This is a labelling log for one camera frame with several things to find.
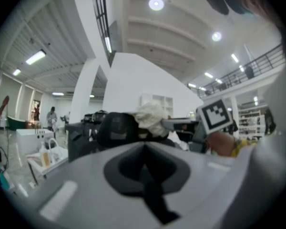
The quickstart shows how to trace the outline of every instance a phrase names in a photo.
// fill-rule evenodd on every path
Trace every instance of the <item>fluorescent light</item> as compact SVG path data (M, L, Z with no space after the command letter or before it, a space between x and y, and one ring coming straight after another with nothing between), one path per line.
M105 42L106 42L106 46L107 46L108 51L109 51L110 53L112 53L109 37L105 37Z
M17 76L17 75L19 75L19 74L20 74L20 72L21 72L21 70L20 70L20 69L16 69L16 70L14 71L13 75L14 75L14 76Z
M148 5L152 10L159 11L163 9L164 2L162 0L149 0Z
M231 57L234 59L234 61L235 61L236 63L238 63L238 62L239 62L239 61L238 61L238 58L235 56L235 54L234 54L234 53L231 55Z
M204 75L206 75L207 77L213 78L213 76L209 74L208 72L204 73Z
M37 60L43 58L46 56L46 53L43 50L40 50L39 52L35 53L33 56L31 56L26 63L31 65L35 63Z
M196 87L196 85L189 83L188 84L189 87Z
M54 95L54 96L64 96L63 93L52 93L52 95Z
M219 83L219 84L222 84L223 82L219 79L216 79L216 81Z
M215 42L220 41L222 38L221 33L220 32L214 32L212 35L212 40Z

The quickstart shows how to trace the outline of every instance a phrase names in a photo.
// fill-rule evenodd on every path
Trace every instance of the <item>black metal railing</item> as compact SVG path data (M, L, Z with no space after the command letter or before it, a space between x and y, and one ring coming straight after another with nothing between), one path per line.
M109 25L107 18L106 0L93 0L93 3L94 3L94 11L97 20L97 25L99 27L100 35L102 38L103 47L107 55L108 61L112 62L112 60L109 60L111 58L112 48L111 48Z
M283 54L283 47L280 44L257 59L243 65L242 69L240 69L238 66L237 70L223 77L219 77L218 79L222 81L222 84L214 81L204 86L205 91L197 89L197 94L199 97L210 96L229 87L233 87L250 80L258 75L283 65L284 63L285 56Z

